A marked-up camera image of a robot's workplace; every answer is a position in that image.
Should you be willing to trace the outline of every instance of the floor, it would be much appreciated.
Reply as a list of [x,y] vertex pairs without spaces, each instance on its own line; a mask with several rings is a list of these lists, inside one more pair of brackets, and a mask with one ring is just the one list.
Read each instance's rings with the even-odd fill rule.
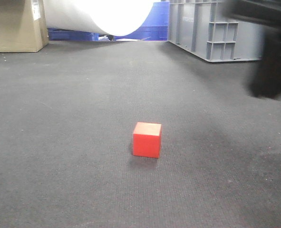
[[[281,228],[281,100],[163,41],[0,53],[0,228]],[[161,123],[159,159],[131,154]]]

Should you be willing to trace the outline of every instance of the blue plastic crate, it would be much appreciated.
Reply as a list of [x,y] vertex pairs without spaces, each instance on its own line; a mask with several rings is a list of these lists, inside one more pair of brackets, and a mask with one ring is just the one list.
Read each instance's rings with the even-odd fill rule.
[[116,39],[167,40],[168,26],[141,26],[135,32]]
[[151,12],[139,29],[129,35],[115,38],[167,40],[169,9],[170,4],[168,1],[154,2]]
[[92,32],[48,29],[49,40],[98,41],[99,34]]
[[141,26],[168,26],[170,4],[168,1],[154,2],[153,7]]

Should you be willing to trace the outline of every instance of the red cube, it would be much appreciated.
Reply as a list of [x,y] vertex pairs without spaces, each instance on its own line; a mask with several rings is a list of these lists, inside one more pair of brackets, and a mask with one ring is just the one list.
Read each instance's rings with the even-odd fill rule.
[[159,158],[161,124],[138,122],[133,132],[133,155]]

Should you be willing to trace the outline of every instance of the white tube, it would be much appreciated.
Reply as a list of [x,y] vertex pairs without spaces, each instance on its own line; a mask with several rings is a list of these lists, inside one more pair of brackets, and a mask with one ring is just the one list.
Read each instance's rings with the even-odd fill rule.
[[125,36],[137,30],[155,0],[44,0],[49,28]]

